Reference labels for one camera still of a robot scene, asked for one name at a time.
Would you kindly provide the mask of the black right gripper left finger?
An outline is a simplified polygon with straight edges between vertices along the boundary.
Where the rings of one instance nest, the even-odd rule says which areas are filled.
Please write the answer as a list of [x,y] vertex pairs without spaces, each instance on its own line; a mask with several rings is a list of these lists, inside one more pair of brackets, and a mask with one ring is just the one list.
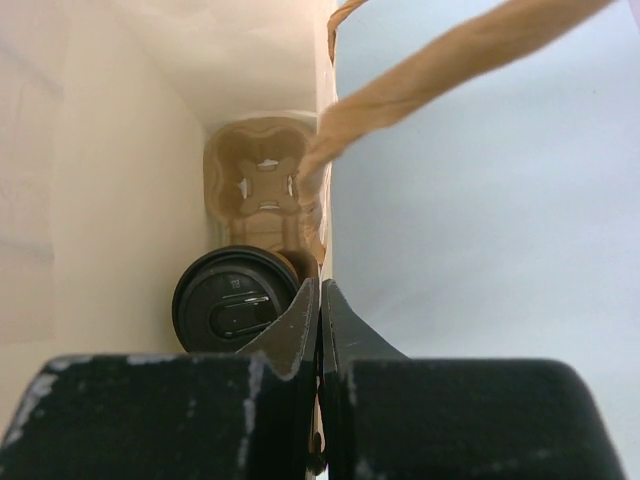
[[245,434],[238,466],[247,479],[306,479],[317,396],[320,282],[303,282],[288,309],[239,351],[249,361]]

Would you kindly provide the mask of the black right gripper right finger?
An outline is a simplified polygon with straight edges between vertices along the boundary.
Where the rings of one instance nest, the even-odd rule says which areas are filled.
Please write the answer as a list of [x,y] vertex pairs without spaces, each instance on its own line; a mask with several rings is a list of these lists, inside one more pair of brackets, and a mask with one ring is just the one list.
[[355,313],[334,280],[322,284],[320,316],[329,477],[412,479],[410,359]]

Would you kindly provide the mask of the black coffee cup lid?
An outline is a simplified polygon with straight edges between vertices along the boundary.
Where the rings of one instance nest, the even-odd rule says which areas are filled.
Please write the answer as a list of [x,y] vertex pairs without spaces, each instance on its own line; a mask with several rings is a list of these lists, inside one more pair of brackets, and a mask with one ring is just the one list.
[[291,305],[304,278],[282,254],[227,246],[197,259],[176,284],[171,315],[187,352],[236,352]]

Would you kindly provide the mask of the brown pulp two-cup carrier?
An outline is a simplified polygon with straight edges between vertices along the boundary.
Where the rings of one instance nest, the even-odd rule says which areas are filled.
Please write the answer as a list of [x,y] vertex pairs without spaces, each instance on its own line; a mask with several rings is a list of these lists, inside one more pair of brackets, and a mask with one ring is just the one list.
[[326,252],[320,239],[305,238],[294,182],[312,134],[303,120],[266,116],[231,122],[209,138],[204,203],[226,246]]

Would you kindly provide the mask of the cream paper takeout bag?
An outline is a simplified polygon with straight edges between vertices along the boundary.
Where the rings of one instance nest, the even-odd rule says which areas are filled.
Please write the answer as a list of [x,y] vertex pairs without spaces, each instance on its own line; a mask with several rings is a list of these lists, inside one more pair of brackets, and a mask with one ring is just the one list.
[[[416,356],[567,356],[616,320],[605,230],[624,176],[623,6],[354,145],[335,275]],[[172,284],[209,242],[204,130],[113,11],[1,6],[1,359],[165,352]]]

